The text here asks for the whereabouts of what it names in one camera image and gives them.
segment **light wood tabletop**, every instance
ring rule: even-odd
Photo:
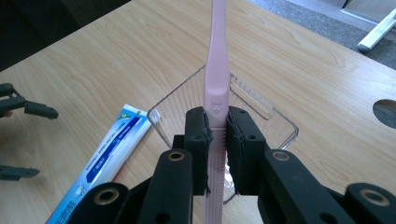
[[[245,0],[227,7],[231,71],[297,125],[288,150],[338,192],[367,182],[396,194],[396,130],[373,113],[378,100],[396,100],[396,72]],[[0,119],[0,164],[41,170],[0,182],[1,223],[44,223],[124,104],[147,111],[205,64],[210,8],[135,0],[0,73],[60,114]],[[144,181],[166,149],[150,129],[115,181]],[[199,223],[199,199],[194,210]],[[224,223],[260,220],[255,198],[224,207]]]

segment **pink toothbrush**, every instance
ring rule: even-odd
[[[212,1],[212,24],[205,67],[204,110],[209,118],[213,141],[207,172],[211,190],[203,201],[203,223],[221,223],[225,169],[226,119],[229,109],[230,70],[226,44],[226,0]]]

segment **toothpaste tube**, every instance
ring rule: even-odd
[[[147,112],[125,105],[47,223],[66,223],[74,208],[90,189],[110,182],[134,151],[149,126]]]

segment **gray carpet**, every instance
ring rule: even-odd
[[[248,1],[363,54],[356,48],[358,43],[368,34],[362,29],[286,0]],[[396,70],[396,42],[392,40],[383,38],[370,52],[363,55]]]

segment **clear plastic container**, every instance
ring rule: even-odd
[[[152,126],[169,147],[175,134],[184,134],[186,112],[204,104],[203,66],[148,111]],[[245,109],[272,149],[285,149],[298,134],[297,126],[266,102],[238,77],[231,74],[230,105]],[[233,197],[233,181],[226,166],[225,202]]]

